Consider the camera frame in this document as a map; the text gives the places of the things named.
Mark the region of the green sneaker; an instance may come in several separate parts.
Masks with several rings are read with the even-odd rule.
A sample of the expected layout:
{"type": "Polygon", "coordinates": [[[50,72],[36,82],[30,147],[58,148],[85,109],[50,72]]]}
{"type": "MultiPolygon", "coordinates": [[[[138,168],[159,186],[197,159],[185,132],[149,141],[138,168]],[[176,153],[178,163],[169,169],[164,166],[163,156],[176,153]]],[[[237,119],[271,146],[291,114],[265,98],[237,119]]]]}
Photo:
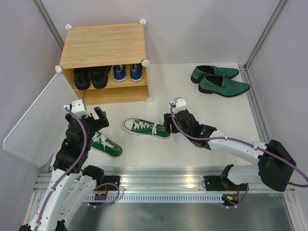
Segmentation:
{"type": "Polygon", "coordinates": [[[148,135],[160,139],[167,139],[170,137],[163,125],[158,124],[156,121],[151,122],[139,118],[129,118],[123,123],[124,129],[133,135],[148,135]]]}
{"type": "Polygon", "coordinates": [[[123,149],[120,145],[114,143],[100,132],[95,132],[95,135],[92,138],[91,147],[111,158],[119,158],[123,154],[123,149]]]}

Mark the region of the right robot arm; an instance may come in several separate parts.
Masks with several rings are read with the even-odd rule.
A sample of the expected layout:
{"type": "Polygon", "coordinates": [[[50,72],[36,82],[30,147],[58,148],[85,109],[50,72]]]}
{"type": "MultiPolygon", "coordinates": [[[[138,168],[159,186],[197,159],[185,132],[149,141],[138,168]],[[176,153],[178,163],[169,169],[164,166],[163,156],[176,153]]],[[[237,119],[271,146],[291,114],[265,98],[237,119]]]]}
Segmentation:
{"type": "Polygon", "coordinates": [[[215,127],[200,124],[188,110],[164,114],[163,125],[167,133],[181,133],[198,148],[228,153],[250,163],[229,164],[224,168],[219,183],[225,190],[262,182],[272,190],[284,192],[294,172],[296,163],[279,141],[252,142],[229,136],[215,127]]]}

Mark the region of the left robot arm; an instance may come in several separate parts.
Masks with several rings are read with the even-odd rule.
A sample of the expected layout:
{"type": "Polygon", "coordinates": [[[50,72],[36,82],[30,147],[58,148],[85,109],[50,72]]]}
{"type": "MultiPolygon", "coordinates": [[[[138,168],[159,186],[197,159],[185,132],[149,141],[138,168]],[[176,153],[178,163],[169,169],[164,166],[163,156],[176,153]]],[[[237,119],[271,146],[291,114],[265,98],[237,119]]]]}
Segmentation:
{"type": "Polygon", "coordinates": [[[66,107],[68,128],[56,155],[51,180],[37,212],[21,231],[65,231],[86,196],[105,185],[104,171],[82,166],[88,158],[95,133],[109,126],[106,112],[95,107],[95,119],[84,106],[66,107]]]}

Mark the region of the blue sneaker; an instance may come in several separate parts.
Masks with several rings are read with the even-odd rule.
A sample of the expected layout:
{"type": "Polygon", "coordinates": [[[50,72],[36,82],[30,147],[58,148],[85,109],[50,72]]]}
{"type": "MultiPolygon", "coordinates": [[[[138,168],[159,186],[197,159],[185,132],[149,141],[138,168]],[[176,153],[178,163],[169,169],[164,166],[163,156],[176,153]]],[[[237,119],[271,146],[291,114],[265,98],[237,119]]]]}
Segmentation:
{"type": "Polygon", "coordinates": [[[131,64],[130,65],[130,79],[133,82],[139,82],[142,80],[142,64],[131,64]]]}
{"type": "Polygon", "coordinates": [[[114,79],[116,82],[123,82],[126,80],[126,66],[113,65],[114,79]]]}

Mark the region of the black patent shoe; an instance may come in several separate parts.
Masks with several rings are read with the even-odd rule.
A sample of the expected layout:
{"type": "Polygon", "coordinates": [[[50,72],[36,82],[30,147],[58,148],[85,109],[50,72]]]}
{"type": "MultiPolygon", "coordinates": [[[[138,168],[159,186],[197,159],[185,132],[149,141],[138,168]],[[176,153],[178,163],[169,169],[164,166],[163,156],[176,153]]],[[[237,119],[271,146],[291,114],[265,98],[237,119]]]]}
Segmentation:
{"type": "Polygon", "coordinates": [[[88,68],[75,68],[74,83],[78,90],[87,90],[90,87],[90,70],[88,68]]]}
{"type": "Polygon", "coordinates": [[[108,82],[108,73],[111,70],[111,66],[98,66],[90,69],[90,78],[94,88],[103,89],[108,82]]]}

